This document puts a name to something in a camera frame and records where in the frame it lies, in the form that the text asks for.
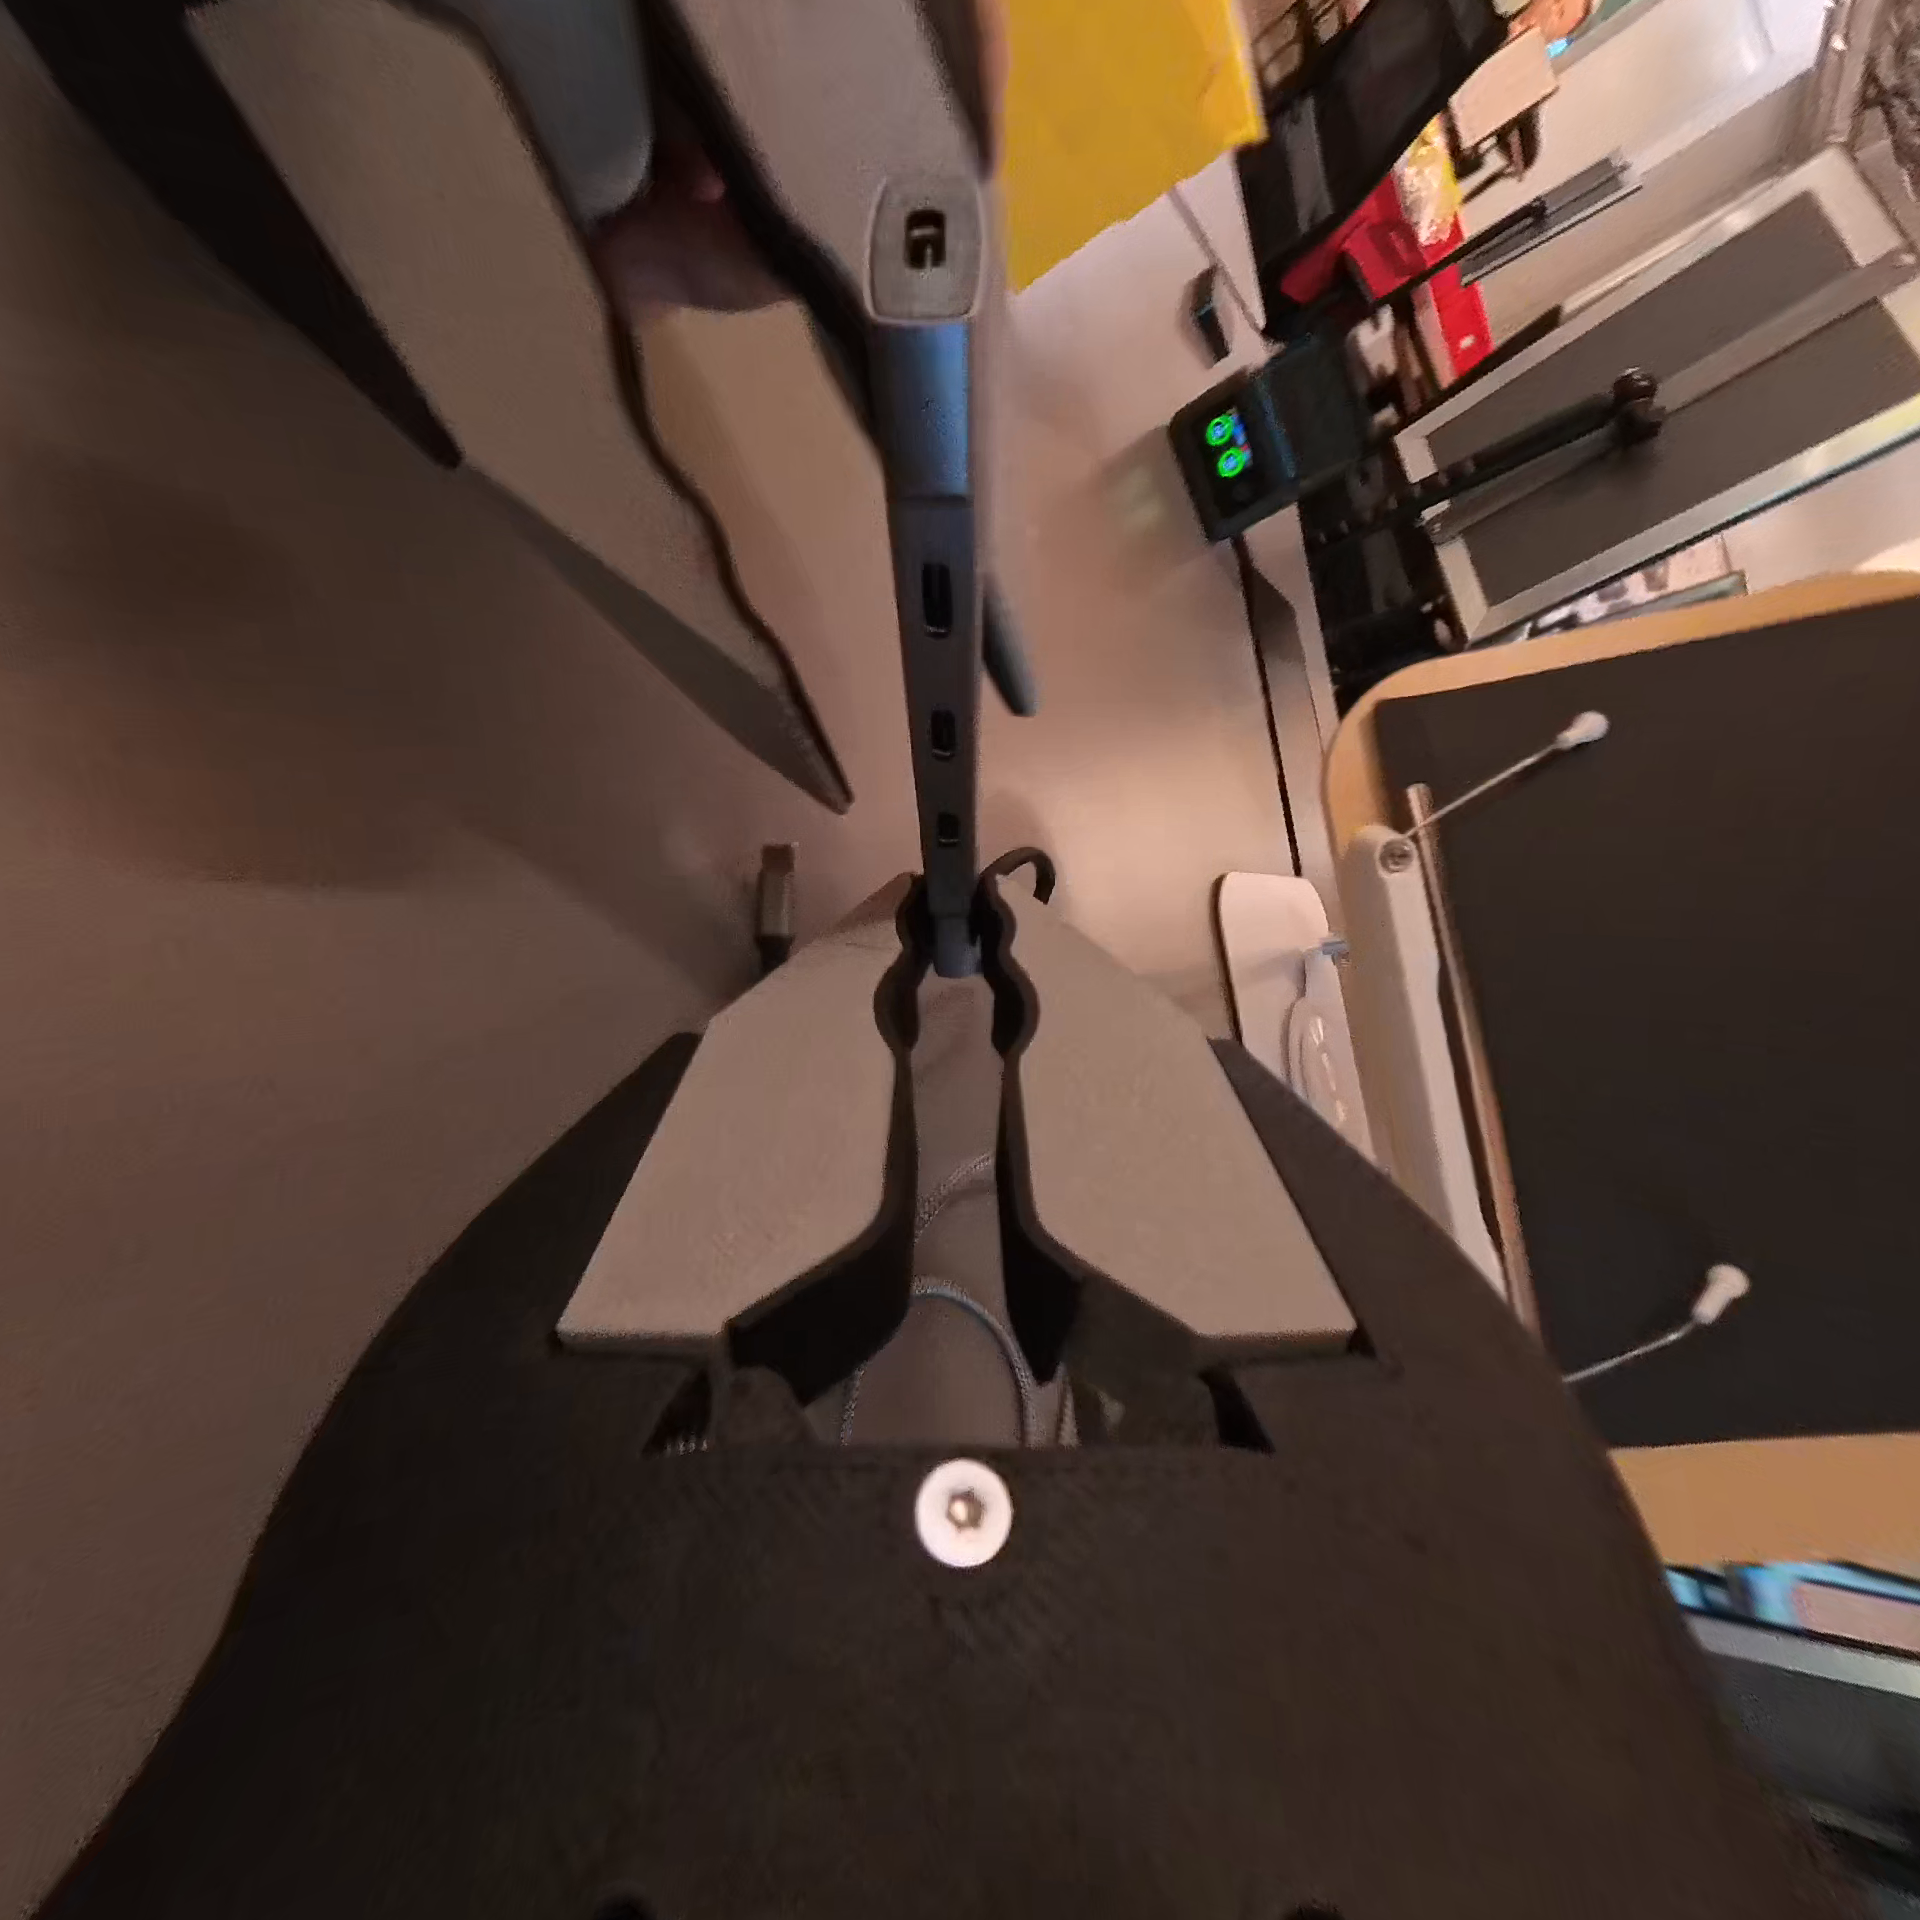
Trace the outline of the black charger with green lights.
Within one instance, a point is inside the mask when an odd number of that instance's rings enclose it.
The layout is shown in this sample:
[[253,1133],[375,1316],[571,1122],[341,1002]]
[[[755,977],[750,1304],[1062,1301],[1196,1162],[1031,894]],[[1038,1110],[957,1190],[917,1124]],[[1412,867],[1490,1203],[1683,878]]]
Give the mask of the black charger with green lights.
[[1237,369],[1167,420],[1202,539],[1228,544],[1355,466],[1368,448],[1340,342],[1306,337]]

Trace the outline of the black board with wooden rim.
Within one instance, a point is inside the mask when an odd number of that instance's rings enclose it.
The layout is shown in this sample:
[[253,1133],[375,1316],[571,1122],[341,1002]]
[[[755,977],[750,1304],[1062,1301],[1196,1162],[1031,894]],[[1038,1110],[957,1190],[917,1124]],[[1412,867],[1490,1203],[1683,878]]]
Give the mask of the black board with wooden rim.
[[1342,721],[1336,857],[1440,824],[1436,914],[1549,1369],[1674,1563],[1915,1570],[1915,573],[1412,666]]

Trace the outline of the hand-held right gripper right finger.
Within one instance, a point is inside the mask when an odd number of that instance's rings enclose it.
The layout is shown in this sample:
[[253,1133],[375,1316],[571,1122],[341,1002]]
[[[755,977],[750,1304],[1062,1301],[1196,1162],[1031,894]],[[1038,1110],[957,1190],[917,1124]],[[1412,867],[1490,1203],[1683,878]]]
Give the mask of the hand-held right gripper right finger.
[[1006,1305],[1042,1378],[1343,1354],[1349,1307],[1211,1036],[1020,885],[981,890]]

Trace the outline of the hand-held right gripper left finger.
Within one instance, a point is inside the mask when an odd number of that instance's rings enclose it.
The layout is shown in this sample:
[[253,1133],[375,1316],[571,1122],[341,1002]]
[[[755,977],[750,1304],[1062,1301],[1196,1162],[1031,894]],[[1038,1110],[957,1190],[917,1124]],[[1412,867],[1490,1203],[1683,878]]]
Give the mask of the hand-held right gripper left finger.
[[922,882],[898,876],[716,1016],[558,1321],[813,1403],[904,1318]]

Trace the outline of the yellow box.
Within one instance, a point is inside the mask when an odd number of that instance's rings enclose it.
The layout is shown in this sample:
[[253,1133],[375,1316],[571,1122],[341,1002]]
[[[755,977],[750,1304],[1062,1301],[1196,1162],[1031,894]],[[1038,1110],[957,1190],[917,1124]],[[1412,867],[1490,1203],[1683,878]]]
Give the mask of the yellow box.
[[1173,185],[1263,138],[1237,2],[1006,2],[999,201],[1021,293]]

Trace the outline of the person's left hand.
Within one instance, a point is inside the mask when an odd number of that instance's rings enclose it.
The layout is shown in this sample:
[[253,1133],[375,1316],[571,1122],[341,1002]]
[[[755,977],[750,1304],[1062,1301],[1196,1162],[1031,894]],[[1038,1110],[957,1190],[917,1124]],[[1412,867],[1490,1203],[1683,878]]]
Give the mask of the person's left hand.
[[630,312],[742,315],[798,300],[735,217],[704,146],[686,136],[655,142],[644,185],[591,228],[590,258]]

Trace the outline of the white stand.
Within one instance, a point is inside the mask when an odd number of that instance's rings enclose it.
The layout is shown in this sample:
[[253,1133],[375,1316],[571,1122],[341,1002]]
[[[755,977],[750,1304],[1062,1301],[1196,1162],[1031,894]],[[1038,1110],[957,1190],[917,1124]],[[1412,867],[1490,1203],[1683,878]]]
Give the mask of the white stand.
[[1238,1044],[1410,1195],[1528,1328],[1539,1310],[1483,1074],[1456,1011],[1436,860],[1362,828],[1327,890],[1231,870],[1213,890]]

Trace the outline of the red printed bag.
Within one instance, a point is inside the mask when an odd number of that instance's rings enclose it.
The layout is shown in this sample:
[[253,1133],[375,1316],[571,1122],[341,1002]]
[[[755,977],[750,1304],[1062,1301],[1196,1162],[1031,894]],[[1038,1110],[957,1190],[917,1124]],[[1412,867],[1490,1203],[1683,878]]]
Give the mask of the red printed bag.
[[[1462,206],[1452,124],[1440,113],[1355,213],[1284,270],[1279,296],[1296,306],[1331,293],[1383,302],[1464,242]],[[1440,349],[1444,382],[1474,372],[1498,347],[1483,297],[1460,268],[1414,293],[1412,318],[1423,346]]]

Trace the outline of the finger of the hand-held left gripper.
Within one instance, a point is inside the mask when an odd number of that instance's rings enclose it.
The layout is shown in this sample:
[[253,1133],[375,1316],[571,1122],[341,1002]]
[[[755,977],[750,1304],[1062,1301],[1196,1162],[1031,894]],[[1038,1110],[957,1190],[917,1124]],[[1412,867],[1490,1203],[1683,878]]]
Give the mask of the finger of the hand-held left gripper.
[[780,281],[829,322],[972,322],[991,106],[972,5],[660,5],[660,66]]
[[202,5],[188,30],[461,469],[734,742],[847,812],[824,725],[660,441],[632,326],[477,34],[383,2]]

